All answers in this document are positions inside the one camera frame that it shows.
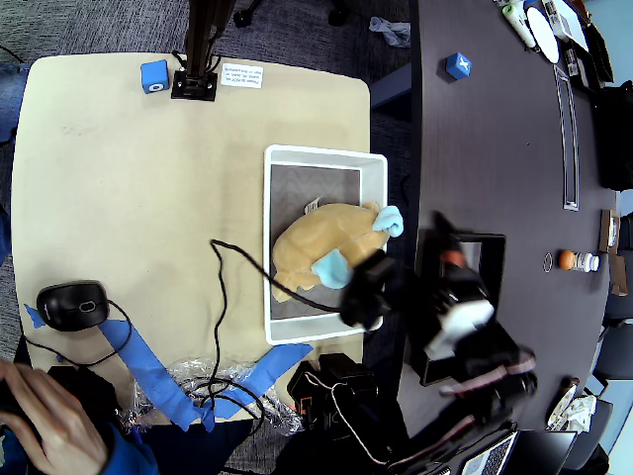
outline stuffed toy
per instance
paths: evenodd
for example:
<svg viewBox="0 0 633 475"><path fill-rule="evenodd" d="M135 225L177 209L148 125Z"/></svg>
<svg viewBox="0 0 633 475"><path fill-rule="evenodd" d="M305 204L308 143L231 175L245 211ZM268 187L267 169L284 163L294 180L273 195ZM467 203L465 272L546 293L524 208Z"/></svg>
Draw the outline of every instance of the stuffed toy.
<svg viewBox="0 0 633 475"><path fill-rule="evenodd" d="M275 280L293 292L317 284L342 289L352 269L403 233L403 217L395 206L380 209L333 204L301 216L279 236L273 247ZM286 302L290 296L273 287L273 297Z"/></svg>

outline person's hand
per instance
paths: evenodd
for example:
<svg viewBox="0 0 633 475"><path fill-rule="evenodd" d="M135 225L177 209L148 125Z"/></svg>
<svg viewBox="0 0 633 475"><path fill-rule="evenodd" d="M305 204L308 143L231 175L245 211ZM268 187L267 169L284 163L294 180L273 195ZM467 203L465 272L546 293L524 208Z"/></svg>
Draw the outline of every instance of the person's hand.
<svg viewBox="0 0 633 475"><path fill-rule="evenodd" d="M0 425L13 431L36 468L50 475L101 471L108 448L77 398L43 371L22 364L0 361L3 379L40 433L42 445L17 416L0 413Z"/></svg>

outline small bottle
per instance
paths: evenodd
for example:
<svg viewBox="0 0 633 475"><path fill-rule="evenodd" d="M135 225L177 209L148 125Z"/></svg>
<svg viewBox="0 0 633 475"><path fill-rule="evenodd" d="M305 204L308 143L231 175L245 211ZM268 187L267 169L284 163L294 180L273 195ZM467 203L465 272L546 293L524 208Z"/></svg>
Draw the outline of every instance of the small bottle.
<svg viewBox="0 0 633 475"><path fill-rule="evenodd" d="M565 270L578 270L580 272L596 271L600 266L600 258L590 252L573 252L565 249L561 252L559 264Z"/></svg>

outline blue cube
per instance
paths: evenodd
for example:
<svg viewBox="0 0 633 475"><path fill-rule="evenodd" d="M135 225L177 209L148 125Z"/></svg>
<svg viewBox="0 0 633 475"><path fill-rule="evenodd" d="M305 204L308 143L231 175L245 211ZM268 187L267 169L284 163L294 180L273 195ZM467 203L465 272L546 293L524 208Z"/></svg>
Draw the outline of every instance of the blue cube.
<svg viewBox="0 0 633 475"><path fill-rule="evenodd" d="M471 75L471 61L460 52L451 54L446 58L446 72L455 79L461 79Z"/></svg>
<svg viewBox="0 0 633 475"><path fill-rule="evenodd" d="M155 62L146 62L140 66L140 84L142 90L150 92L169 89L169 72L165 59Z"/></svg>

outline carpet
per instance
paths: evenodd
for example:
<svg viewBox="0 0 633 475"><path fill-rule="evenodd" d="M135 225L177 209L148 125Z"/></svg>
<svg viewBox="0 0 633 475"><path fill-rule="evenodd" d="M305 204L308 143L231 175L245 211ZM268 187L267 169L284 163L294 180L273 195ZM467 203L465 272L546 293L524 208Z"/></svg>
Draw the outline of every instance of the carpet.
<svg viewBox="0 0 633 475"><path fill-rule="evenodd" d="M236 10L249 4L239 0ZM368 30L369 19L408 21L408 0L348 0L352 13L339 28L327 23L327 0L264 0L246 29L229 22L216 52L245 59L324 70L371 84L409 61L409 50L389 47ZM187 0L0 0L0 45L23 60L56 54L115 51L183 50ZM12 58L0 50L0 61ZM389 162L389 200L407 205L410 124L372 113L371 151ZM0 149L0 202L9 211L13 147ZM401 257L404 243L390 241L389 253ZM396 324L386 322L365 344L365 358L389 353ZM13 260L0 267L0 357L12 359L20 335ZM285 437L265 425L233 454L229 466L270 473Z"/></svg>

